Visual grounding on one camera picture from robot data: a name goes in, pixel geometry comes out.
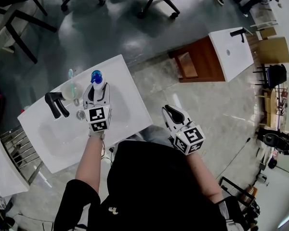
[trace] gray floor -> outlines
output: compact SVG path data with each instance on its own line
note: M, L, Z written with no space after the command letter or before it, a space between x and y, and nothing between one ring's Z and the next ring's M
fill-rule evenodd
M37 57L33 64L16 45L15 54L0 51L0 88L6 99L0 132L18 124L21 109L67 80L68 69L79 73L122 54L128 66L205 37L209 32L253 24L232 0L221 7L215 0L175 0L181 11L173 21L172 9L155 0L147 18L135 17L147 0L43 0L48 12L37 17L58 28L57 33L28 26L22 36Z
M135 65L130 71L155 125L165 127L162 106L169 103L182 107L205 133L206 140L198 153L214 177L218 180L226 176L242 188L253 183L259 164L255 139L241 150L247 138L254 137L262 116L260 100L255 96L260 89L254 85L259 76L253 73L253 65L229 83L178 83L175 63L166 55ZM49 221L44 224L45 230L50 230L66 183L75 177L77 166L55 174L44 166L30 190L15 196L9 215L27 230L43 230L41 221L28 217ZM29 172L33 166L26 167ZM104 200L108 195L109 160L103 159L101 168L99 195Z

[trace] faucet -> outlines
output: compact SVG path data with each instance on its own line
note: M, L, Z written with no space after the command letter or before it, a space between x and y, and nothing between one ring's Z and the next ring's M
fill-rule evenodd
M61 103L61 100L65 100L64 97L62 96L61 92L47 92L45 94L45 102L49 105L49 107L53 113L53 116L56 119L61 116L56 105L58 106L59 110L64 115L64 117L69 116L69 112L67 111L67 109L65 109L65 107Z

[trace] human arm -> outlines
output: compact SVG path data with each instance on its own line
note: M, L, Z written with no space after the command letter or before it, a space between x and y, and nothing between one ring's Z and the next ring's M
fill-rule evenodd
M75 179L87 183L97 193L100 186L102 146L100 136L94 134L89 137L75 176Z
M186 156L186 160L199 184L201 192L213 203L223 200L222 189L197 152Z

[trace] blue bottle cap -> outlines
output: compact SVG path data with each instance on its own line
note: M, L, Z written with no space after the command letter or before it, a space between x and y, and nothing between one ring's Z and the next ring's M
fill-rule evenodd
M96 84L100 84L102 81L102 72L99 70L93 71L91 74L91 83L95 82Z

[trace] metal rack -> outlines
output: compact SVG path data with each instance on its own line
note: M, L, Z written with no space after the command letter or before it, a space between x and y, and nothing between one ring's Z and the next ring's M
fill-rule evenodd
M37 162L40 158L37 152L34 150L34 147L32 146L23 128L18 126L3 133L0 135L0 140L16 169L26 180L26 182L31 185L44 163L41 161L38 166L35 167L32 174L30 174L27 178L25 177L25 175L28 173L25 173L25 170L28 170L26 166L32 162Z

